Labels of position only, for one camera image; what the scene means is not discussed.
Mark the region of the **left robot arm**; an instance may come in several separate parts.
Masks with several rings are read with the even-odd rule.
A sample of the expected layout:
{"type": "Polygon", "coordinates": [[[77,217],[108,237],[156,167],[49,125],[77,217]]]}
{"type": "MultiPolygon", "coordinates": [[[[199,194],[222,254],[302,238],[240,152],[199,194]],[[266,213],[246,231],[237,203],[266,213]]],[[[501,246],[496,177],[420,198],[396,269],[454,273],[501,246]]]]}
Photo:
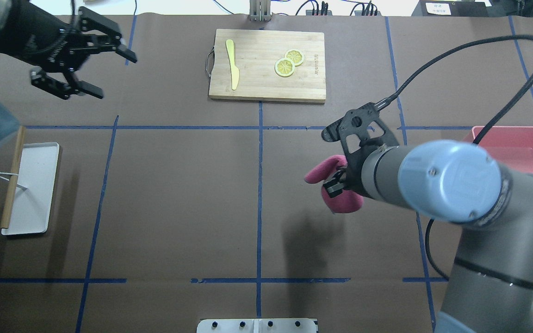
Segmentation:
{"type": "Polygon", "coordinates": [[[79,79],[78,70],[93,55],[114,53],[131,63],[137,55],[116,21],[75,0],[68,5],[63,21],[31,0],[0,0],[0,55],[30,66],[30,84],[58,99],[103,99],[103,89],[79,79]]]}

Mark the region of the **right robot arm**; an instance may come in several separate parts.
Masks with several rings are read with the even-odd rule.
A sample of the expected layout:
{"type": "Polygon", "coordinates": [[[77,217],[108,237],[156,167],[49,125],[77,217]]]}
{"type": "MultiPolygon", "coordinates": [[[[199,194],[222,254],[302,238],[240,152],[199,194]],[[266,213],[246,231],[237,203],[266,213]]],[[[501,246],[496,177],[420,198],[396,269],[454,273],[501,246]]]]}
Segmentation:
{"type": "Polygon", "coordinates": [[[375,149],[349,175],[335,156],[324,197],[354,191],[462,232],[436,333],[533,333],[533,175],[481,146],[432,141],[375,149]]]}

